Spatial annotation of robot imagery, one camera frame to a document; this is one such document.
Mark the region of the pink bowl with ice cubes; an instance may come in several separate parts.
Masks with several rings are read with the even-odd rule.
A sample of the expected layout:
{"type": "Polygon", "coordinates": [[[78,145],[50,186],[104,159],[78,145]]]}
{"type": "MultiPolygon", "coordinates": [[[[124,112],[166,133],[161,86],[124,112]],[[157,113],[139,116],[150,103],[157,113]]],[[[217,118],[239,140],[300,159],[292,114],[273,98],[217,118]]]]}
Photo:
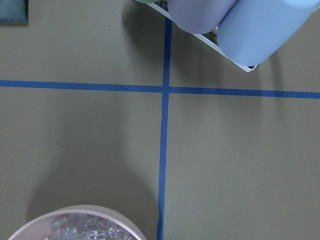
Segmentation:
{"type": "Polygon", "coordinates": [[[83,232],[85,229],[106,230],[108,226],[119,226],[136,240],[146,237],[127,217],[119,212],[97,205],[75,205],[42,215],[18,229],[10,240],[43,240],[57,233],[59,229],[83,232]]]}

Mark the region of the folded grey cloth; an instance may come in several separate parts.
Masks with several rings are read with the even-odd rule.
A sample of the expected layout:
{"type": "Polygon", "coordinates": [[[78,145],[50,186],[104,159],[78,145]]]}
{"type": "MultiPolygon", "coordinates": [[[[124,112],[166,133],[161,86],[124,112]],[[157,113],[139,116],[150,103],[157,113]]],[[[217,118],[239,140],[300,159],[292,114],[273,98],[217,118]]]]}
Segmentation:
{"type": "Polygon", "coordinates": [[[28,0],[0,0],[1,23],[27,23],[29,20],[28,0]]]}

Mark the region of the blue cup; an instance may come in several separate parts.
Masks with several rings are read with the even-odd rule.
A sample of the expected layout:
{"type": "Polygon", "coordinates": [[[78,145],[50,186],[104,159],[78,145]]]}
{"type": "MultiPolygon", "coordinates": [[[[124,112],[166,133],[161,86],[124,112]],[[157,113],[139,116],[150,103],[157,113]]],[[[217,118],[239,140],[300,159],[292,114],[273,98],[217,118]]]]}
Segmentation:
{"type": "Polygon", "coordinates": [[[320,5],[318,0],[238,0],[220,23],[223,54],[242,66],[264,62],[320,5]]]}

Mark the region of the purple cup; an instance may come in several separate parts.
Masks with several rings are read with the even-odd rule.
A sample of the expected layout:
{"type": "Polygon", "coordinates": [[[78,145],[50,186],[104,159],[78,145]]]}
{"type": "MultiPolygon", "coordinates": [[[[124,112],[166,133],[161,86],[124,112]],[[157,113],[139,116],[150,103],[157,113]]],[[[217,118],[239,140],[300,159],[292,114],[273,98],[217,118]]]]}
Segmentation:
{"type": "Polygon", "coordinates": [[[219,25],[234,4],[234,0],[168,0],[167,9],[182,30],[205,34],[219,25]]]}

